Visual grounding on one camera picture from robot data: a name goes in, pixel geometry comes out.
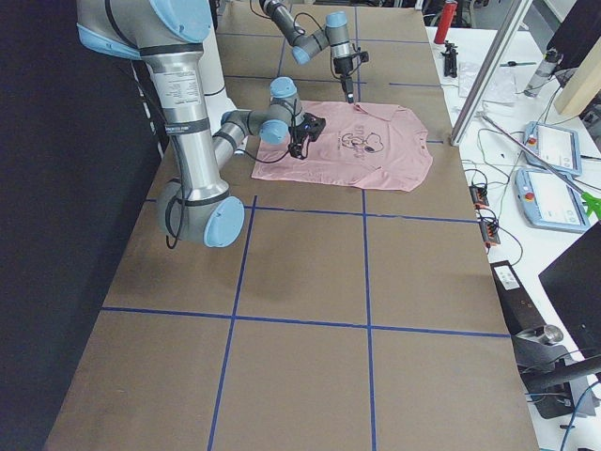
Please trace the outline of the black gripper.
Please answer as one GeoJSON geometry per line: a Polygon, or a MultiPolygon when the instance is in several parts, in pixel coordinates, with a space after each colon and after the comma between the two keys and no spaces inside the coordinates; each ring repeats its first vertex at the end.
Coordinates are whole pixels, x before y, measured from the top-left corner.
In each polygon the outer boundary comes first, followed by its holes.
{"type": "Polygon", "coordinates": [[[354,84],[352,80],[352,73],[354,71],[354,57],[352,55],[335,57],[332,60],[333,74],[341,77],[341,86],[344,91],[345,99],[347,103],[354,103],[354,84]]]}
{"type": "Polygon", "coordinates": [[[292,158],[302,159],[305,142],[310,138],[308,129],[304,127],[293,127],[290,129],[290,141],[288,152],[292,158]]]}

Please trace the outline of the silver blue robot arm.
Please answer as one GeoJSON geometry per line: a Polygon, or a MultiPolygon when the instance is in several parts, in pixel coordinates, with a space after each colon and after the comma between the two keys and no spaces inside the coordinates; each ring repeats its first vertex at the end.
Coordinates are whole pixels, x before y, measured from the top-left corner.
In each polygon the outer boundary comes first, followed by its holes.
{"type": "Polygon", "coordinates": [[[282,1],[260,1],[259,6],[281,31],[299,65],[307,64],[325,50],[330,51],[332,76],[340,82],[346,102],[354,103],[353,73],[369,55],[351,43],[344,11],[328,14],[325,24],[318,23],[316,31],[308,34],[282,1]]]}
{"type": "Polygon", "coordinates": [[[287,142],[288,154],[299,157],[323,131],[324,119],[304,111],[294,82],[279,77],[270,85],[268,109],[228,111],[213,131],[203,84],[221,72],[221,63],[206,1],[80,1],[77,14],[86,48],[141,60],[150,70],[179,170],[157,201],[168,246],[233,243],[245,212],[221,168],[249,135],[272,145],[287,142]]]}

